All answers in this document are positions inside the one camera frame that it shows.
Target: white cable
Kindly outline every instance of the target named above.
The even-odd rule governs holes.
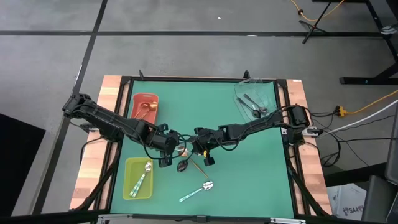
[[[328,134],[334,133],[334,132],[336,132],[336,131],[339,131],[339,130],[341,130],[341,129],[345,129],[345,128],[348,128],[348,127],[350,127],[350,126],[352,126],[352,125],[355,125],[355,124],[361,123],[361,122],[363,122],[363,121],[366,121],[367,119],[369,119],[369,118],[371,118],[371,117],[373,117],[373,116],[375,116],[375,115],[377,115],[377,114],[383,112],[384,110],[386,110],[386,109],[389,108],[390,106],[396,104],[397,102],[398,102],[398,100],[395,100],[394,102],[390,103],[389,105],[387,105],[385,108],[379,110],[378,112],[376,112],[376,113],[374,113],[374,114],[372,114],[372,115],[370,115],[370,116],[367,116],[367,117],[365,117],[365,118],[362,119],[362,120],[356,121],[356,122],[354,122],[354,123],[352,123],[352,124],[347,124],[346,126],[343,126],[343,127],[341,127],[341,128],[336,128],[336,129],[334,129],[334,130],[332,130],[332,131],[329,131],[329,132],[327,132],[326,134],[322,135],[322,137],[323,137],[323,136],[326,136],[326,135],[328,135]]]

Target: silver spoon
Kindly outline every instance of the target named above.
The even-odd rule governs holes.
[[[199,188],[198,190],[196,190],[196,191],[194,191],[194,192],[188,194],[188,195],[185,196],[185,197],[180,198],[180,200],[178,200],[178,201],[179,201],[179,202],[183,202],[183,201],[185,201],[186,199],[190,198],[192,195],[198,193],[199,191],[201,191],[201,190],[210,190],[212,187],[213,187],[213,181],[204,182],[204,183],[203,183],[203,187],[201,187],[201,188]]]
[[[242,105],[246,106],[247,108],[249,108],[249,109],[252,111],[252,115],[253,115],[255,118],[261,118],[261,112],[260,112],[259,110],[255,110],[255,109],[251,108],[249,105],[247,105],[247,104],[246,104],[242,99],[240,99],[239,97],[238,97],[237,99],[238,99],[238,101],[239,101]]]
[[[142,181],[144,181],[144,177],[147,175],[147,173],[150,172],[151,169],[152,169],[152,163],[150,161],[148,161],[147,164],[145,164],[144,174],[141,176],[141,178],[138,180],[138,182],[136,183],[136,185],[130,192],[131,197],[133,197],[133,198],[136,197],[139,187],[141,187]]]
[[[268,109],[267,109],[267,108],[258,105],[258,104],[257,104],[256,102],[254,102],[254,100],[252,100],[247,94],[244,94],[243,96],[244,96],[246,99],[248,99],[252,104],[256,105],[257,108],[259,108],[259,111],[260,111],[261,114],[267,114],[267,113],[268,113]]]

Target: yellow cable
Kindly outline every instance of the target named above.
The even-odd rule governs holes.
[[[378,102],[380,102],[381,100],[384,100],[384,99],[386,99],[387,97],[390,97],[390,96],[392,96],[392,95],[394,95],[394,94],[396,94],[396,93],[398,93],[398,90],[393,91],[392,93],[390,93],[390,94],[388,94],[388,95],[386,95],[386,96],[383,96],[382,98],[376,100],[375,102],[373,102],[373,103],[371,103],[371,104],[369,104],[369,105],[367,105],[367,106],[362,107],[361,109],[359,109],[359,110],[357,110],[357,111],[354,111],[354,112],[347,112],[347,111],[345,111],[345,114],[356,114],[356,113],[359,113],[359,112],[361,112],[362,110],[365,110],[366,108],[372,106],[373,104],[378,103]]]
[[[296,7],[296,9],[299,11],[300,10],[300,8],[299,8],[299,6],[296,4],[296,2],[294,2],[294,0],[290,0],[293,4],[294,4],[294,6]],[[329,16],[335,9],[337,9],[337,7],[339,7],[342,3],[344,2],[344,0],[341,0],[341,2],[336,6],[336,7],[334,7],[330,12],[328,12],[326,15],[324,15],[324,16],[322,16],[322,18],[324,18],[324,17],[326,17],[326,16]],[[306,20],[308,20],[308,21],[310,21],[310,22],[316,22],[318,19],[309,19],[309,18],[307,18],[306,16],[304,16],[304,13],[300,13],[300,15],[304,18],[304,19],[306,19]]]

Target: metal bracket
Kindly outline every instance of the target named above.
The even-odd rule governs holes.
[[[280,128],[280,130],[282,131],[282,134],[287,134],[285,128]],[[317,127],[309,126],[302,131],[302,134],[303,136],[318,136],[318,133],[315,133],[314,131],[318,131]]]
[[[249,71],[244,71],[244,74],[243,74],[243,78],[250,78],[250,73],[249,73]]]
[[[206,215],[197,215],[197,222],[198,223],[206,223],[208,222]]]
[[[128,83],[130,81],[131,77],[130,76],[122,76],[122,79],[120,80],[120,83],[122,85],[125,85],[126,83]]]
[[[315,126],[309,126],[309,127],[307,127],[306,129],[304,129],[304,130],[302,131],[302,133],[303,133],[304,136],[318,136],[318,133],[316,133],[316,131],[319,131],[319,130],[317,129],[317,127],[315,127]]]
[[[278,85],[279,85],[280,87],[282,87],[283,89],[286,89],[286,88],[287,88],[287,82],[286,82],[286,80],[277,79],[277,80],[276,80],[276,83],[278,83]]]
[[[125,220],[129,218],[132,218],[132,214],[98,215],[97,224],[103,224],[107,220]]]
[[[139,76],[140,76],[141,80],[144,81],[144,74],[142,74],[141,69],[138,70],[138,72],[139,72]]]
[[[271,223],[278,224],[305,224],[305,220],[297,220],[291,218],[271,218]]]

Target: black strap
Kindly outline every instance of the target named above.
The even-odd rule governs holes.
[[[286,160],[287,164],[287,171],[292,176],[294,181],[296,182],[297,186],[299,187],[302,195],[307,199],[308,203],[311,205],[313,211],[320,216],[330,216],[324,209],[321,208],[319,203],[312,197],[311,193],[306,188],[305,184],[300,180],[299,175],[296,173],[296,170],[293,168],[293,164],[290,159]]]
[[[84,202],[81,205],[79,205],[77,208],[75,208],[74,210],[88,210],[89,209],[90,205],[94,202],[96,196],[101,192],[101,189],[104,187],[105,183],[108,181],[109,177],[112,175],[113,170],[116,167],[117,157],[118,156],[115,156],[113,158],[113,161],[109,165],[108,170],[106,171],[104,176],[102,176],[102,178],[98,181],[98,184],[95,186],[93,191],[89,194],[89,196],[87,196],[87,198],[84,200]]]

